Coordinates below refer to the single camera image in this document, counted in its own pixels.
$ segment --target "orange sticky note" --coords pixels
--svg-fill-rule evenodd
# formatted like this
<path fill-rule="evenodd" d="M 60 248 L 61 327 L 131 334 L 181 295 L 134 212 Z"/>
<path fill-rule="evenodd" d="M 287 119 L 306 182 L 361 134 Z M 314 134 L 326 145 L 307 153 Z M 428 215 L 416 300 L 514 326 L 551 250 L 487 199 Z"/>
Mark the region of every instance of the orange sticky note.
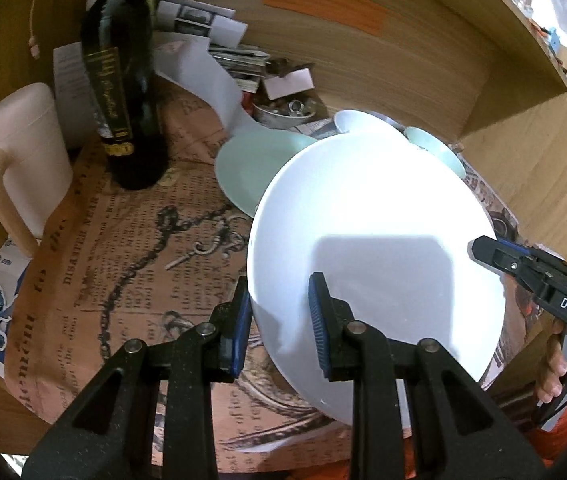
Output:
<path fill-rule="evenodd" d="M 381 27 L 388 9 L 369 0 L 263 0 L 265 5 L 293 10 L 358 28 L 374 36 Z"/>

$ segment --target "white bowl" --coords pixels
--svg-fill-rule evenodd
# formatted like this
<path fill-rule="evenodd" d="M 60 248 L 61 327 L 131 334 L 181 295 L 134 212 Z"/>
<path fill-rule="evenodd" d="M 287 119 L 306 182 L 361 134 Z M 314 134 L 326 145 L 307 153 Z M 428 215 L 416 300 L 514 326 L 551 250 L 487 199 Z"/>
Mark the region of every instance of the white bowl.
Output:
<path fill-rule="evenodd" d="M 492 225 L 474 194 L 429 153 L 384 133 L 337 135 L 297 153 L 257 209 L 247 255 L 254 316 L 288 382 L 327 415 L 351 422 L 351 383 L 324 380 L 308 278 L 386 336 L 434 337 L 476 380 L 499 341 L 499 276 L 470 259 Z M 406 402 L 401 401 L 404 425 Z"/>
<path fill-rule="evenodd" d="M 430 134 L 421 128 L 408 126 L 404 130 L 404 136 L 406 136 L 407 140 L 412 142 L 414 145 L 423 148 L 428 153 L 432 153 L 448 168 L 454 171 L 459 178 L 464 179 L 466 177 L 466 169 L 463 167 L 463 164 L 457 155 L 455 155 L 455 153 L 448 148 L 444 142 L 441 142 L 441 140 L 433 136 L 433 134 Z"/>
<path fill-rule="evenodd" d="M 375 116 L 359 110 L 339 110 L 333 117 L 340 134 L 386 134 L 394 140 L 406 141 L 400 131 Z"/>

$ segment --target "human hand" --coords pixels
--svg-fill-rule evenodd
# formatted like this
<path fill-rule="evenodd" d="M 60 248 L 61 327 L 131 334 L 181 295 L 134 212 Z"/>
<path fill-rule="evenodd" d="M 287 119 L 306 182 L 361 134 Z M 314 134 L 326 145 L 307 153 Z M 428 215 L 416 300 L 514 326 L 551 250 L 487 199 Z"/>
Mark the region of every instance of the human hand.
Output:
<path fill-rule="evenodd" d="M 553 397 L 561 394 L 560 377 L 566 374 L 567 362 L 561 352 L 559 334 L 566 327 L 560 319 L 555 319 L 552 323 L 552 335 L 546 344 L 546 354 L 539 362 L 537 370 L 537 380 L 534 385 L 535 396 L 541 401 L 548 403 Z"/>

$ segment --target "white cable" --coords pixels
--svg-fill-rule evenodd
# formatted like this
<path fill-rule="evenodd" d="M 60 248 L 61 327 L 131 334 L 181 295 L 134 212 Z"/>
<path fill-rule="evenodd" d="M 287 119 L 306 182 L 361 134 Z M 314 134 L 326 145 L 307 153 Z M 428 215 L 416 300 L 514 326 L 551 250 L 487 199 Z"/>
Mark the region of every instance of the white cable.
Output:
<path fill-rule="evenodd" d="M 37 0 L 32 0 L 32 5 L 30 6 L 30 39 L 28 40 L 28 44 L 30 45 L 30 53 L 34 59 L 39 59 L 39 45 L 37 44 L 37 37 L 34 35 L 34 25 L 33 25 L 33 18 L 34 18 L 34 6 Z"/>

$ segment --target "bottle label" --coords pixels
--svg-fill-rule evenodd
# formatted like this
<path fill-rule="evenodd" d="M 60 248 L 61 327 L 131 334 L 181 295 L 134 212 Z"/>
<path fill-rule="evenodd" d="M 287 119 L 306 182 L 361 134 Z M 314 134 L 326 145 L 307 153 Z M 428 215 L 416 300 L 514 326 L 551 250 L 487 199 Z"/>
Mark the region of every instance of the bottle label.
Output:
<path fill-rule="evenodd" d="M 134 153 L 132 128 L 125 102 L 119 49 L 111 47 L 84 57 L 94 97 L 98 105 L 99 134 L 108 155 Z"/>

